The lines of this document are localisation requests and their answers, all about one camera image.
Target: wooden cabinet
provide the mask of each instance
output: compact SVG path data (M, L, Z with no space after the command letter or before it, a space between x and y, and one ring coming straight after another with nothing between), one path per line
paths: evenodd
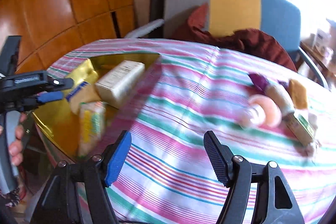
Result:
M0 0L0 46L22 36L18 72L47 69L71 50L133 29L133 0Z

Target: maroon cloth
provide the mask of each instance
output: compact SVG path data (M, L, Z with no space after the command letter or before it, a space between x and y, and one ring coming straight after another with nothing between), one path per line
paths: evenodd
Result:
M189 18L173 33L171 39L209 44L254 55L277 63L296 72L295 65L285 49L274 37L257 29L235 31L227 37L213 37L204 28L208 4L192 12Z

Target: blue gripper pad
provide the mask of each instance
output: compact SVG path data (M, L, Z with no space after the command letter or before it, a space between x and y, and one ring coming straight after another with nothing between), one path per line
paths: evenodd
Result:
M103 172L105 175L105 187L110 187L118 179L131 144L132 135L130 132L124 130L117 141L107 146L102 153L104 157Z
M62 99L63 99L63 92L61 91L46 92L42 93L40 96L37 97L37 100L43 104Z

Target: human hand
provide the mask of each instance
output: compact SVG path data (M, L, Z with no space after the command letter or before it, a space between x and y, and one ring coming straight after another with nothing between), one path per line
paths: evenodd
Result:
M26 115L22 114L20 117L20 122L23 122L26 119ZM0 134L2 134L3 128L0 126ZM18 125L15 128L15 136L16 140L13 141L10 146L8 147L9 153L12 155L12 164L15 166L20 165L23 161L23 156L22 156L22 150L23 150L23 145L21 143L21 139L24 135L24 129L23 126Z

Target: finger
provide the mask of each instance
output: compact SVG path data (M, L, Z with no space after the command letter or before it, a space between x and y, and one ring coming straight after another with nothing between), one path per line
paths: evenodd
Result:
M17 154L16 156L12 158L12 164L15 166L20 165L22 161L23 161L23 156L21 153Z
M21 113L21 116L20 116L20 122L24 122L25 119L27 119L27 115L24 114L24 113Z
M8 147L9 153L12 156L16 156L23 150L23 146L20 140L13 141L11 145Z
M18 126L15 128L15 136L16 136L19 140L22 139L24 133L25 133L25 132L24 132L23 126L18 125Z

